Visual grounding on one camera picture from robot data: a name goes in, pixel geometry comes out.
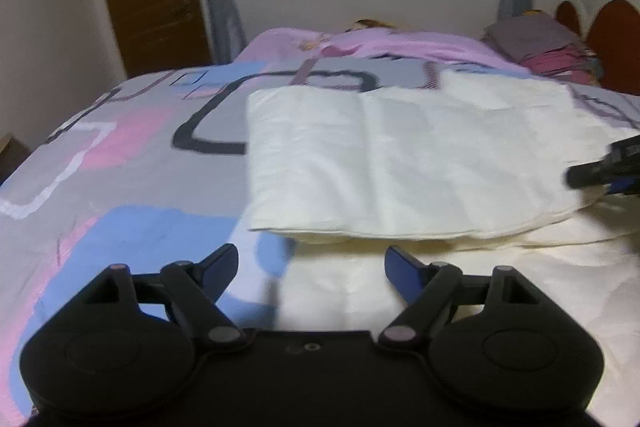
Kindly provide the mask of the white puffer jacket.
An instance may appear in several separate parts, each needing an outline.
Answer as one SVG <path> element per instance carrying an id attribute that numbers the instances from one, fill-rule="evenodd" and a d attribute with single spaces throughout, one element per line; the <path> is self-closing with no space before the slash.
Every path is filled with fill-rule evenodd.
<path id="1" fill-rule="evenodd" d="M 600 343 L 591 413 L 638 424 L 639 203 L 563 181 L 638 133 L 638 98 L 444 72 L 435 89 L 260 90 L 247 124 L 250 227 L 297 243 L 279 329 L 379 332 L 400 309 L 392 244 L 469 273 L 513 265 Z"/>

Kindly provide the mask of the stack of folded clothes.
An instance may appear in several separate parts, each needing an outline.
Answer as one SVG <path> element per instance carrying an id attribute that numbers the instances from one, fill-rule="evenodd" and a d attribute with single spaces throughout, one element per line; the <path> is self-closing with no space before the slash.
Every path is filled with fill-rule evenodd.
<path id="1" fill-rule="evenodd" d="M 498 20 L 485 28 L 483 41 L 535 75 L 599 86 L 602 66 L 597 54 L 545 12 Z"/>

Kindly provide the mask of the patterned grey bed sheet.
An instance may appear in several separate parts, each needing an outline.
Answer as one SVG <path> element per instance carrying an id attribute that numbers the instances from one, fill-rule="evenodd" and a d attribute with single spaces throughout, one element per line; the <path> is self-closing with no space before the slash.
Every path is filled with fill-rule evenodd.
<path id="1" fill-rule="evenodd" d="M 220 307 L 235 323 L 289 331 L 380 331 L 402 307 L 385 244 L 299 244 L 246 226 L 245 159 L 202 152 L 246 139 L 254 91 L 308 84 L 342 91 L 435 89 L 456 80 L 523 80 L 514 69 L 411 58 L 239 63 L 130 79 L 70 118 L 1 187 L 1 421 L 24 423 L 32 399 L 22 348 L 107 265 L 156 272 L 224 243 L 240 269 Z M 607 198 L 570 220 L 498 245 L 412 243 L 423 261 L 475 274 L 513 265 L 598 340 L 605 372 L 590 411 L 639 421 L 639 203 Z"/>

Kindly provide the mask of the red and white headboard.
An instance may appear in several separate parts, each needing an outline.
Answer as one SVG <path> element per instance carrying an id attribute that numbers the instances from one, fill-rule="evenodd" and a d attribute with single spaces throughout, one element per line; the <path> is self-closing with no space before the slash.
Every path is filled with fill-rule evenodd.
<path id="1" fill-rule="evenodd" d="M 588 15 L 579 0 L 564 0 L 554 18 L 582 38 L 598 61 L 600 87 L 639 95 L 639 5 L 629 0 L 604 0 Z"/>

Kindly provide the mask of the wooden bedside furniture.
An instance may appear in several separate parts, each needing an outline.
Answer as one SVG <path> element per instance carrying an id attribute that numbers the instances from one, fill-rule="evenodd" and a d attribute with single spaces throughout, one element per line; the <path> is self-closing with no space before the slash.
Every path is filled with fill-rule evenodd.
<path id="1" fill-rule="evenodd" d="M 29 158 L 32 153 L 29 148 L 17 140 L 11 133 L 1 137 L 0 146 L 0 183 L 6 182 L 14 171 Z"/>

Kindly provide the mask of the pink blanket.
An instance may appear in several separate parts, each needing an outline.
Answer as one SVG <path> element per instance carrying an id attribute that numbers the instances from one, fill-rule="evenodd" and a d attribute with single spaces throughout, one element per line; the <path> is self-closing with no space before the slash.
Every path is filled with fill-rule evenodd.
<path id="1" fill-rule="evenodd" d="M 529 70 L 508 61 L 480 40 L 431 31 L 368 28 L 326 34 L 297 28 L 273 28 L 255 37 L 239 62 L 267 62 L 293 58 L 380 56 L 418 58 L 440 64 L 476 64 L 528 76 Z"/>

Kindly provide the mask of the yellow patterned pillow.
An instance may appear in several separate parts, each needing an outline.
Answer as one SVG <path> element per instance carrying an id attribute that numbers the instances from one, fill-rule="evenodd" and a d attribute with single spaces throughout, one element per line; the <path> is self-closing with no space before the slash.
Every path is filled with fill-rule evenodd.
<path id="1" fill-rule="evenodd" d="M 366 30 L 366 29 L 395 29 L 394 25 L 384 23 L 382 20 L 372 20 L 372 18 L 362 18 L 361 20 L 356 20 L 353 22 L 349 28 L 346 29 L 346 32 L 349 31 L 358 31 L 358 30 Z"/>

